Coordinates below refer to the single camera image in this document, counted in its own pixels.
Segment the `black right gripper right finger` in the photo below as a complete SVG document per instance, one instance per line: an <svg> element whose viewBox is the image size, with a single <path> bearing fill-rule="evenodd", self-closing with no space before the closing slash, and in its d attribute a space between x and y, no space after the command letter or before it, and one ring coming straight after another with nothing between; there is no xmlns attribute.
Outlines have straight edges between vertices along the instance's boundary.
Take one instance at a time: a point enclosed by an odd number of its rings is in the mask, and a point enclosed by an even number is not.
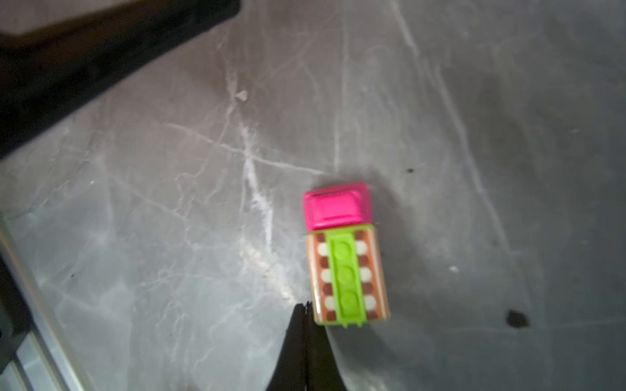
<svg viewBox="0 0 626 391"><path fill-rule="evenodd" d="M306 303L306 389L347 391L326 328L315 322L314 314L313 304Z"/></svg>

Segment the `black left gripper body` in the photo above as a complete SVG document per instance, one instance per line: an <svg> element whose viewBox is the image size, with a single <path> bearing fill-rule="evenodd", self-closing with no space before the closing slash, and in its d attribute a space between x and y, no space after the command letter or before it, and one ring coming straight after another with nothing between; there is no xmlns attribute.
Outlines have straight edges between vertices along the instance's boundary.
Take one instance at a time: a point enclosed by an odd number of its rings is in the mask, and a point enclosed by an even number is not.
<svg viewBox="0 0 626 391"><path fill-rule="evenodd" d="M236 0L135 1L27 34L2 34L1 156L240 9Z"/></svg>

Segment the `pink black toy car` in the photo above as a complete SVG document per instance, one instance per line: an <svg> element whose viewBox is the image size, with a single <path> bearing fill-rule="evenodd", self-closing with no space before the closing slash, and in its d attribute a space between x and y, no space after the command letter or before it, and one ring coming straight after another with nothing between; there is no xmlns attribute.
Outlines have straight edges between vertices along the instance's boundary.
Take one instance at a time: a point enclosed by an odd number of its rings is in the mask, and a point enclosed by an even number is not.
<svg viewBox="0 0 626 391"><path fill-rule="evenodd" d="M303 197L316 324L362 326L391 317L378 235L363 182Z"/></svg>

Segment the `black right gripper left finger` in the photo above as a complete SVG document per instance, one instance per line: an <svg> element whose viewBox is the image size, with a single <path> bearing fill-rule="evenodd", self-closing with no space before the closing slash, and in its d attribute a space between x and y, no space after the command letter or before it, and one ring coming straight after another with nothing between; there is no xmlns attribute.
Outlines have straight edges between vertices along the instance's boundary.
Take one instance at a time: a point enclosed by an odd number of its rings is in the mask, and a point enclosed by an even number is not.
<svg viewBox="0 0 626 391"><path fill-rule="evenodd" d="M267 391L306 389L305 315L306 307L297 304L285 331L285 339Z"/></svg>

